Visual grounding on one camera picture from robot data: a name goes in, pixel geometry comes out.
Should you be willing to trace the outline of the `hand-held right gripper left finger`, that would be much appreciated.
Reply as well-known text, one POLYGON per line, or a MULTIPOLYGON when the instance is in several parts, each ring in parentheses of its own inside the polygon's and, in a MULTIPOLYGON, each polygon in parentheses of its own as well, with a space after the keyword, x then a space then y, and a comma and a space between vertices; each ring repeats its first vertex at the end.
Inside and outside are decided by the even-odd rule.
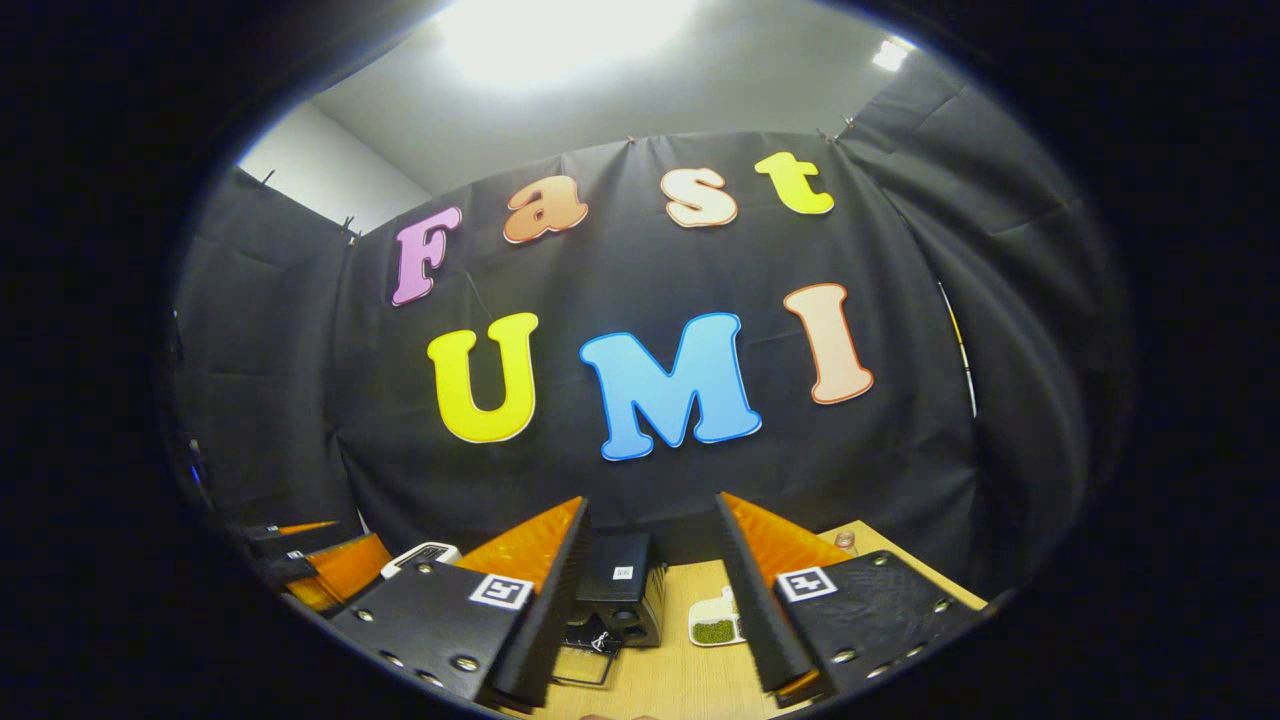
POLYGON ((584 497, 564 501, 453 562, 410 555, 332 625, 429 691, 539 708, 588 556, 588 507, 584 497))

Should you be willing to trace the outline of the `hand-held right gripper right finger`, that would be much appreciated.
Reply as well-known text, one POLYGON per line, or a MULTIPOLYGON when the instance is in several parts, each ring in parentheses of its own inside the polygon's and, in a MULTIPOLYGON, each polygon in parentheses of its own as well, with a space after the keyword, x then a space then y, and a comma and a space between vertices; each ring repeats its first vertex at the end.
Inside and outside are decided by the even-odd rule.
POLYGON ((852 555, 728 493, 716 511, 758 679, 782 708, 868 692, 987 616, 905 553, 852 555))

